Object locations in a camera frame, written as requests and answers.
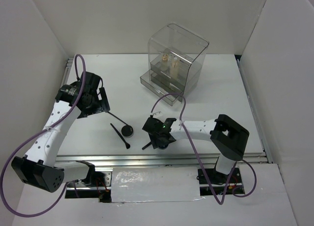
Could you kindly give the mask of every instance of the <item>white panel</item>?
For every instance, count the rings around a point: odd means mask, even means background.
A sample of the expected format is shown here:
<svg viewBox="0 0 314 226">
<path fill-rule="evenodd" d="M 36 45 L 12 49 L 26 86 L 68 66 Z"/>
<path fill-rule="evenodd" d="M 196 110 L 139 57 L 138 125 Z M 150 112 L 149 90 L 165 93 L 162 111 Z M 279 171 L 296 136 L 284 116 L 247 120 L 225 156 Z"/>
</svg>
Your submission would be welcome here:
<svg viewBox="0 0 314 226">
<path fill-rule="evenodd" d="M 112 202 L 200 200 L 197 176 L 196 167 L 114 168 L 111 199 Z"/>
<path fill-rule="evenodd" d="M 308 0 L 267 0 L 241 59 L 264 136 L 280 164 L 300 225 L 313 222 L 313 29 L 314 8 Z"/>
<path fill-rule="evenodd" d="M 43 128 L 61 83 L 65 59 L 31 0 L 0 0 L 1 168 L 19 144 Z M 22 187 L 9 166 L 4 191 L 14 209 Z M 1 225 L 11 225 L 13 220 L 2 203 L 0 219 Z"/>
<path fill-rule="evenodd" d="M 30 219 L 15 217 L 13 226 L 296 226 L 289 199 L 282 187 L 277 165 L 253 165 L 258 185 L 247 198 L 227 195 L 218 205 L 213 196 L 186 202 L 98 203 L 96 199 L 64 199 L 47 214 Z M 253 174 L 241 165 L 245 191 L 250 191 Z M 60 191 L 49 194 L 25 186 L 19 211 L 35 213 L 46 209 Z M 44 199 L 33 204 L 34 199 Z"/>
<path fill-rule="evenodd" d="M 73 55 L 146 53 L 176 21 L 210 41 L 208 53 L 242 54 L 265 0 L 34 0 Z"/>
<path fill-rule="evenodd" d="M 165 150 L 154 150 L 151 146 L 142 150 L 150 141 L 142 127 L 158 99 L 140 83 L 139 77 L 148 70 L 147 55 L 84 55 L 84 58 L 87 71 L 103 78 L 111 112 L 134 128 L 134 135 L 127 139 L 131 148 L 125 148 L 110 126 L 113 123 L 121 130 L 124 124 L 109 114 L 101 113 L 76 120 L 60 148 L 59 155 L 194 153 L 188 140 L 178 140 Z M 68 83 L 75 79 L 72 68 Z M 245 152 L 263 152 L 234 55 L 206 55 L 198 84 L 186 100 L 183 120 L 210 120 L 218 118 L 219 114 L 227 114 L 250 132 Z M 161 101 L 155 112 L 162 111 L 163 117 L 160 119 L 165 120 L 168 117 L 179 118 L 181 109 L 180 102 L 171 107 Z M 200 153 L 219 154 L 212 142 L 195 140 L 194 143 Z"/>
</svg>

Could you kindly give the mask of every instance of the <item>white wall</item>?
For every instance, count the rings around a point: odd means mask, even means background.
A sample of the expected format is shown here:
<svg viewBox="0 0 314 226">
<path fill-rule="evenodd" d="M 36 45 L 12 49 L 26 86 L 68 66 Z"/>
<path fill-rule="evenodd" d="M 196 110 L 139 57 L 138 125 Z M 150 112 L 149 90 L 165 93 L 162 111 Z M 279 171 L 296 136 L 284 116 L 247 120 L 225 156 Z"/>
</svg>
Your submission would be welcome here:
<svg viewBox="0 0 314 226">
<path fill-rule="evenodd" d="M 146 53 L 176 21 L 210 41 L 208 53 L 242 54 L 265 0 L 34 0 L 70 55 Z"/>
<path fill-rule="evenodd" d="M 308 0 L 267 0 L 241 68 L 297 222 L 313 225 L 312 4 Z"/>
<path fill-rule="evenodd" d="M 0 0 L 0 168 L 19 144 L 42 129 L 66 58 L 31 0 Z M 9 167 L 4 191 L 13 208 L 22 187 Z M 2 203 L 0 219 L 6 226 L 13 221 Z"/>
</svg>

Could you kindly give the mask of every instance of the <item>transparent container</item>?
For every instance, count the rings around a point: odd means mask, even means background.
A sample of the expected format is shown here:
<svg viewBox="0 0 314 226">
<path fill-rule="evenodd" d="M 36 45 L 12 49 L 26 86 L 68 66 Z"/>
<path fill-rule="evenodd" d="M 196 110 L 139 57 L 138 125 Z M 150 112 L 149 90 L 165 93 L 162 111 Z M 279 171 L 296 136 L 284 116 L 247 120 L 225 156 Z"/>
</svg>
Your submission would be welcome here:
<svg viewBox="0 0 314 226">
<path fill-rule="evenodd" d="M 170 23 L 155 33 L 148 42 L 149 70 L 141 83 L 159 97 L 179 93 L 185 97 L 196 87 L 209 42 L 188 29 Z M 172 106 L 182 97 L 168 96 Z"/>
</svg>

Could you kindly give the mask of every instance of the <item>black spoon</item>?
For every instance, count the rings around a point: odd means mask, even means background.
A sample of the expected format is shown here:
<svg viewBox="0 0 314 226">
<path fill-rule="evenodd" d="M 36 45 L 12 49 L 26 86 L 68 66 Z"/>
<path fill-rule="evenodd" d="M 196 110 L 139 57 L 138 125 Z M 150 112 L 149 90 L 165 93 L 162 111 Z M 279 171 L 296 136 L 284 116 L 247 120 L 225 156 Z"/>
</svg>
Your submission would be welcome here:
<svg viewBox="0 0 314 226">
<path fill-rule="evenodd" d="M 110 125 L 112 126 L 112 128 L 114 129 L 114 131 L 116 131 L 116 133 L 119 135 L 119 137 L 121 138 L 121 140 L 124 142 L 124 144 L 126 145 L 126 148 L 129 149 L 131 147 L 130 144 L 128 144 L 124 137 L 120 134 L 120 132 L 116 129 L 116 127 L 113 126 L 113 124 L 110 123 Z"/>
</svg>

